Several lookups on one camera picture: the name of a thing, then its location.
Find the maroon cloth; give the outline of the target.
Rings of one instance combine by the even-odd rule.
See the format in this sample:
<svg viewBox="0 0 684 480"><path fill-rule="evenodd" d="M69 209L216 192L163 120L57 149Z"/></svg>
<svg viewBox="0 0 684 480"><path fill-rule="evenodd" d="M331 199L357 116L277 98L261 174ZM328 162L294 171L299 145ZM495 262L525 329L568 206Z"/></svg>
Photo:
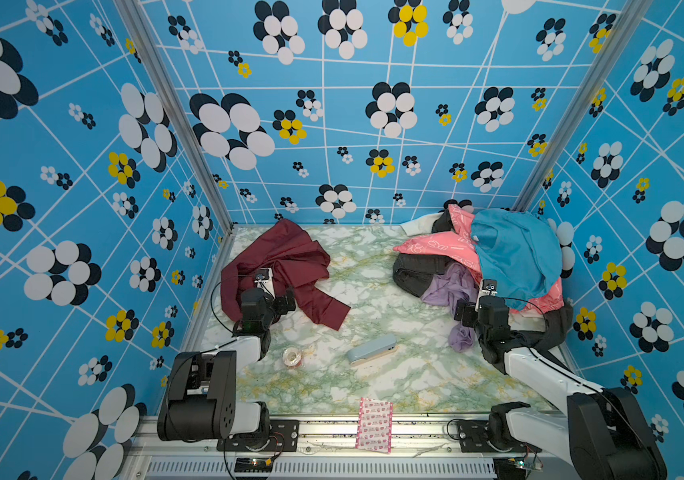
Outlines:
<svg viewBox="0 0 684 480"><path fill-rule="evenodd" d="M338 331L350 307L316 286L330 277L330 263L330 255L319 242L293 221L282 219L222 270L221 308L232 321L240 321L242 294L254 286L259 269L270 268L278 295L291 288L297 306L313 323Z"/></svg>

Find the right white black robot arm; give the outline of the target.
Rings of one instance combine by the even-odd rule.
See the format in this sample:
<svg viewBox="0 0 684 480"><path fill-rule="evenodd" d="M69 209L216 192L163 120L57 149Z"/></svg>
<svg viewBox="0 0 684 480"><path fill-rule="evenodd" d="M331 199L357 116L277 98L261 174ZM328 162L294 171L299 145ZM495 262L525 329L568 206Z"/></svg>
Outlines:
<svg viewBox="0 0 684 480"><path fill-rule="evenodd" d="M552 349L570 329L573 310L545 312L542 331L515 330L504 297L458 301L454 317L472 329L484 359L536 391L550 413L526 402L491 409L488 439L499 450L527 444L570 464L582 479L665 479L667 466L635 396L572 372Z"/></svg>

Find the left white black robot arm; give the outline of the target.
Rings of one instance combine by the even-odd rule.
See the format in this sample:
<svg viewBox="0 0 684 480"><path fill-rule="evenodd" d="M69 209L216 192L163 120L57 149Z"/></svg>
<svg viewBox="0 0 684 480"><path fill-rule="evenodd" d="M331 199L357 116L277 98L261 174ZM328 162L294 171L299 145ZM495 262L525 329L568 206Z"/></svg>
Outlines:
<svg viewBox="0 0 684 480"><path fill-rule="evenodd" d="M238 401L237 375L265 358L272 325L295 309L292 288L278 297L262 288L248 289L232 339L206 351L178 354L158 415L159 438L186 443L233 440L250 447L268 443L272 432L267 404Z"/></svg>

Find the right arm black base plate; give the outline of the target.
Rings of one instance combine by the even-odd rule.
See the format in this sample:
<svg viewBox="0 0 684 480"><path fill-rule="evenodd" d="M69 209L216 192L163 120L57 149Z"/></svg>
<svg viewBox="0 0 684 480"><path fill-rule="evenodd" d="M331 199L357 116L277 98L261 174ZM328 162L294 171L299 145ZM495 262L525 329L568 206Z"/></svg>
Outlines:
<svg viewBox="0 0 684 480"><path fill-rule="evenodd" d="M541 449L522 442L495 446L490 440L487 420L452 419L446 425L447 435L458 442L463 453L540 453Z"/></svg>

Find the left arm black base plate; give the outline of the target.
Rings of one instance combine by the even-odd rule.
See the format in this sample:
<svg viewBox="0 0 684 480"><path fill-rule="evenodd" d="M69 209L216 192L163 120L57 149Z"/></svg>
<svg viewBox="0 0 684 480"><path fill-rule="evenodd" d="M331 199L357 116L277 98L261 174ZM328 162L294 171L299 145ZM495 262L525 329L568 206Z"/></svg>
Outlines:
<svg viewBox="0 0 684 480"><path fill-rule="evenodd" d="M220 452L280 453L296 452L300 434L300 421L296 419L271 419L267 436L257 438L254 434L237 434L219 440Z"/></svg>

